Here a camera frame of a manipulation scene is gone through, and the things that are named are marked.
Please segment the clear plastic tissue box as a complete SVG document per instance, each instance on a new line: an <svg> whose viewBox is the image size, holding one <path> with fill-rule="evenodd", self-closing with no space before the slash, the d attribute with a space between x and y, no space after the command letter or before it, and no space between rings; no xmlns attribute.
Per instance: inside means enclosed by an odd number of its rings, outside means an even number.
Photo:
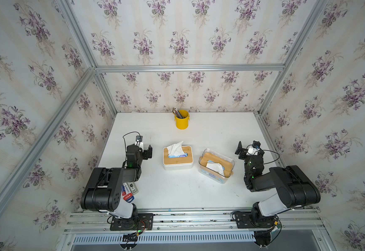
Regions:
<svg viewBox="0 0 365 251"><path fill-rule="evenodd" d="M234 174L235 161L211 149L205 149L199 158L199 172L202 175L225 184Z"/></svg>

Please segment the white box with bamboo lid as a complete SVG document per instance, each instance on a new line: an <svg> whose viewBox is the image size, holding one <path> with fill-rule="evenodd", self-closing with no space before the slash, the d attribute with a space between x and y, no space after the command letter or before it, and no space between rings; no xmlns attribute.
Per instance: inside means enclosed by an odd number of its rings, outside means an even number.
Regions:
<svg viewBox="0 0 365 251"><path fill-rule="evenodd" d="M168 156L168 150L165 147L163 149L163 168L164 170L183 170L191 169L193 167L193 153L192 147L189 145L182 146L182 150L187 155L186 157L170 158Z"/></svg>

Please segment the bamboo tissue box lid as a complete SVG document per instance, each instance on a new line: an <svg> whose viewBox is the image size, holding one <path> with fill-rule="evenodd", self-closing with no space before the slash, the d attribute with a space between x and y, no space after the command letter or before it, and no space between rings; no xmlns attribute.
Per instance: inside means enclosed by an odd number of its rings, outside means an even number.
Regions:
<svg viewBox="0 0 365 251"><path fill-rule="evenodd" d="M233 174L235 162L220 154L205 152L201 156L199 164L207 170L211 170L222 177L229 178Z"/></svg>

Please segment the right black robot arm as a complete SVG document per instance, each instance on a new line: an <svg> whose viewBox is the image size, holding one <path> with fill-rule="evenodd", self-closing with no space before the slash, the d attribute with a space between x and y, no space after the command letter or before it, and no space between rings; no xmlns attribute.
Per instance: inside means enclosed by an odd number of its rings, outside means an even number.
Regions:
<svg viewBox="0 0 365 251"><path fill-rule="evenodd" d="M247 147L239 142L235 154L244 161L244 183L251 192L276 189L277 193L268 199L256 202L251 209L252 218L266 220L293 208L318 204L321 195L316 185L296 165L265 169L261 143L253 141Z"/></svg>

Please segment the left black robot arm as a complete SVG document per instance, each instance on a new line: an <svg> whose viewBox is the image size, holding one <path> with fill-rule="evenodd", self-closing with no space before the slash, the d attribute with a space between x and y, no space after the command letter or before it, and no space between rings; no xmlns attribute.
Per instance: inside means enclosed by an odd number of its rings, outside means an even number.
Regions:
<svg viewBox="0 0 365 251"><path fill-rule="evenodd" d="M122 167L97 167L92 170L80 199L83 210L107 213L116 219L137 218L136 205L123 199L125 183L137 182L142 174L142 162L151 159L153 148L143 149L139 145L126 148L126 161Z"/></svg>

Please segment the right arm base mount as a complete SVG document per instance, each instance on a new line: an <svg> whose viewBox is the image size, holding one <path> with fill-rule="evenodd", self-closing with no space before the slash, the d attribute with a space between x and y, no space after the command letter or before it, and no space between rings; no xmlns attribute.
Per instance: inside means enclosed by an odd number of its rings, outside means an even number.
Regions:
<svg viewBox="0 0 365 251"><path fill-rule="evenodd" d="M260 248L268 248L282 228L277 216L263 216L255 209L251 212L234 211L232 220L238 229L253 231L255 244Z"/></svg>

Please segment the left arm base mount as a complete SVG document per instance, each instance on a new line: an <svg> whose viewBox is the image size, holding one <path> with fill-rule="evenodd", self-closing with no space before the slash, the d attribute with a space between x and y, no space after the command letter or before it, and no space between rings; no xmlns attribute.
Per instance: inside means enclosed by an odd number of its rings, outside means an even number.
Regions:
<svg viewBox="0 0 365 251"><path fill-rule="evenodd" d="M108 217L107 223L111 231L130 231L123 234L120 246L124 251L131 251L138 243L138 238L148 230L152 230L154 214L138 213L133 214L129 219L118 219L114 216Z"/></svg>

